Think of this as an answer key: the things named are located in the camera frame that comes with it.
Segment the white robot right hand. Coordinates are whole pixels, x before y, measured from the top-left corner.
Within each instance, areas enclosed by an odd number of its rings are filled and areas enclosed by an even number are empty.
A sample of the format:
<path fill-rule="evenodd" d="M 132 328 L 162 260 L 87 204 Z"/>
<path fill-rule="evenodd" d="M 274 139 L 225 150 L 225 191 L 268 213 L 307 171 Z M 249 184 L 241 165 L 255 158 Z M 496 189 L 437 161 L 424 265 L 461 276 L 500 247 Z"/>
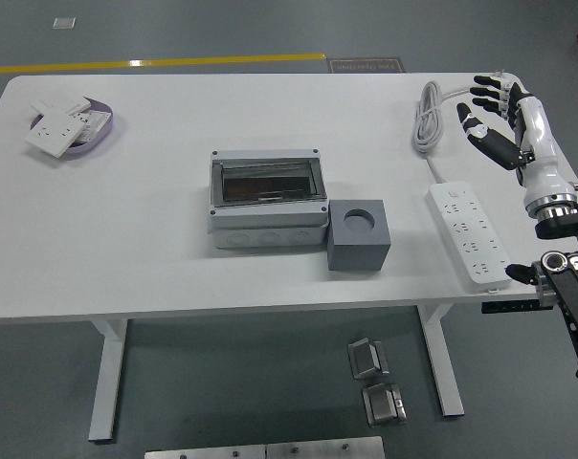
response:
<path fill-rule="evenodd" d="M 473 103 L 506 120 L 514 132 L 509 140 L 475 117 L 468 105 L 456 109 L 468 141 L 506 170 L 514 170 L 525 188 L 528 215 L 539 221 L 574 213 L 577 196 L 573 185 L 558 171 L 556 143 L 541 101 L 504 75 L 475 76 L 470 89 Z"/>

